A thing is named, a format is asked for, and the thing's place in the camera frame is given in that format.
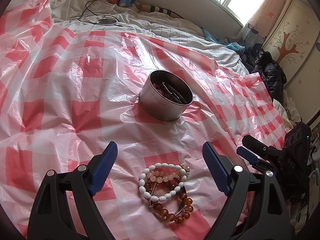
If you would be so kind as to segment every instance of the silver bolt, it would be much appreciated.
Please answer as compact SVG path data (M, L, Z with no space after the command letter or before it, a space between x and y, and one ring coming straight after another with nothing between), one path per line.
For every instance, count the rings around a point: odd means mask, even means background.
M235 169L236 172L243 171L243 168L241 166L239 166L239 165L235 166L234 169Z
M272 171L266 171L266 175L269 176L269 177L272 177L273 176L273 172Z
M87 169L87 166L85 166L85 165L80 165L78 167L78 171L85 171L86 169Z
M54 170L49 170L48 172L47 172L47 176L52 176L54 174Z

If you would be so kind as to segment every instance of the bed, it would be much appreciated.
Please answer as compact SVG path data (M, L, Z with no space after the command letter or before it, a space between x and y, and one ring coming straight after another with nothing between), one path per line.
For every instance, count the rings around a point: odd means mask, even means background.
M26 235L45 173L72 171L115 141L118 158L94 197L114 237L203 239L226 197L208 171L202 145L210 141L247 169L236 155L242 137L281 148L283 121L260 76L249 75L234 51L206 41L198 26L105 0L90 9L117 17L121 26L83 23L78 18L88 1L12 0L0 18L0 202ZM100 18L86 11L82 20ZM159 121L139 103L156 69L175 73L193 91L193 103L177 121ZM195 210L181 225L157 220L138 191L142 170L157 162L191 168L186 190ZM85 235L71 194L68 203ZM168 201L166 208L176 205Z

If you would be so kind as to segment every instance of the blue gripper pad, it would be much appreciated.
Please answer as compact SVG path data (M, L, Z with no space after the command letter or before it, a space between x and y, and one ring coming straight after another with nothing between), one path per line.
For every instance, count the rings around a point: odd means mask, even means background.
M103 151L99 163L95 167L94 171L92 171L91 186L89 187L89 194L91 196L94 196L97 192L102 190L117 156L117 144L115 142L110 142L107 148Z
M237 154L246 159L251 164L259 164L259 158L243 146L237 148Z
M223 192L226 196L229 196L231 193L229 174L219 160L217 153L210 142L204 143L202 147L202 156L218 190Z

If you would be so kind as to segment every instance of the plastic tablecloth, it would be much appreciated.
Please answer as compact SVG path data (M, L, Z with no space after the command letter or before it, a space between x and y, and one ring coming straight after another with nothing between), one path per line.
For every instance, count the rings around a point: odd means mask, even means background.
M48 0L1 17L0 69L0 202L24 235L45 173L72 171L115 141L118 158L94 197L115 238L203 239L226 200L202 158L203 143L244 168L236 155L244 135L284 143L283 122L257 73L239 77L212 58L134 33L75 34L52 24ZM174 122L151 117L138 101L156 69L193 91L192 105ZM182 224L158 220L138 191L139 175L157 162L191 168L186 190L195 210ZM85 234L72 194L68 202ZM164 206L172 212L177 201Z

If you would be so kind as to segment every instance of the red star print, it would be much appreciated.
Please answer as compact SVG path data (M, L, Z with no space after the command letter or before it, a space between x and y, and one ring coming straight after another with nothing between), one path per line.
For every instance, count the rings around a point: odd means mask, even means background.
M274 14L272 12L269 12L267 15L270 16L270 18L272 18L274 16Z

